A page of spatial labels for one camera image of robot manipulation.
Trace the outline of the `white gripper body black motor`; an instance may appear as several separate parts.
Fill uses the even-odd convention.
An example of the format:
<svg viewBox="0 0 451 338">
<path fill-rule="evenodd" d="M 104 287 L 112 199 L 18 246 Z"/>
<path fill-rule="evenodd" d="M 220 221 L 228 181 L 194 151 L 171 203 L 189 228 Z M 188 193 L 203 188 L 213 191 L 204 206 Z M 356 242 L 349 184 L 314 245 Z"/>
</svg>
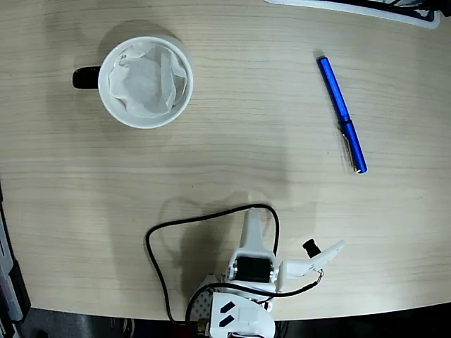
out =
<svg viewBox="0 0 451 338">
<path fill-rule="evenodd" d="M 250 289 L 274 292 L 276 284 L 273 261 L 270 258 L 238 256 L 231 261 L 222 281 Z"/>
</svg>

